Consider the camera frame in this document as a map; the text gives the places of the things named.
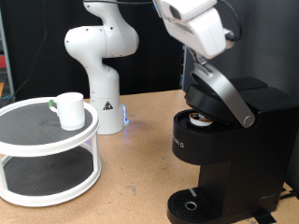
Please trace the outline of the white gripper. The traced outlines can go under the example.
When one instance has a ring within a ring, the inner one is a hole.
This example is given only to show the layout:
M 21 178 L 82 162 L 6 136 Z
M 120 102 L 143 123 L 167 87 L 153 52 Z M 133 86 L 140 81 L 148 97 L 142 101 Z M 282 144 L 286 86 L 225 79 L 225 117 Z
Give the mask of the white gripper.
M 226 39 L 218 11 L 212 7 L 189 21 L 164 20 L 167 32 L 188 47 L 195 63 L 207 64 L 224 52 Z

